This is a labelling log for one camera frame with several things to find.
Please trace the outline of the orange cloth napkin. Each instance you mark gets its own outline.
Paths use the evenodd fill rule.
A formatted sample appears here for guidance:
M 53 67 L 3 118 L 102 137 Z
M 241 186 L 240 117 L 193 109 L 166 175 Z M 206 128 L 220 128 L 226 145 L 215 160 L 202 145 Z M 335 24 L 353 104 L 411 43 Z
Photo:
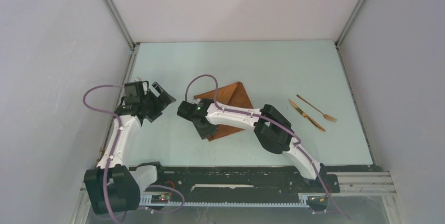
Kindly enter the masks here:
M 207 110 L 206 118 L 218 125 L 217 133 L 208 141 L 213 141 L 240 131 L 253 131 L 259 112 L 253 108 L 242 82 L 235 82 L 218 90 L 208 91 L 194 96 L 196 99 L 211 99 L 214 104 Z

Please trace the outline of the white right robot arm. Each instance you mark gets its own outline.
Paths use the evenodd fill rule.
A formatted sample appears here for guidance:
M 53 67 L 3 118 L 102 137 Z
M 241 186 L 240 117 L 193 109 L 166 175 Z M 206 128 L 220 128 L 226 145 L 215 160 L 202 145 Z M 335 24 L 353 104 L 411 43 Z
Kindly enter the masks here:
M 192 122 L 202 139 L 210 139 L 224 125 L 253 131 L 266 151 L 284 155 L 291 161 L 309 190 L 319 191 L 326 185 L 325 166 L 303 148 L 291 123 L 269 104 L 262 109 L 246 109 L 197 99 L 192 103 L 183 101 L 177 115 Z

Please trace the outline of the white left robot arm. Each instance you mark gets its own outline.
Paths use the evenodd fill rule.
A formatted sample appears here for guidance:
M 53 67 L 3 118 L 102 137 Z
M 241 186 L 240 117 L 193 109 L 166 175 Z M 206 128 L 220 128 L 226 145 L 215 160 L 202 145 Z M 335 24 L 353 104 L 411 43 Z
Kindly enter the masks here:
M 128 163 L 144 120 L 153 122 L 176 100 L 157 82 L 128 82 L 122 88 L 119 105 L 108 112 L 114 117 L 110 141 L 96 167 L 87 170 L 83 179 L 97 215 L 136 210 L 148 186 L 157 191 L 166 184 L 160 162 L 135 168 L 129 168 Z

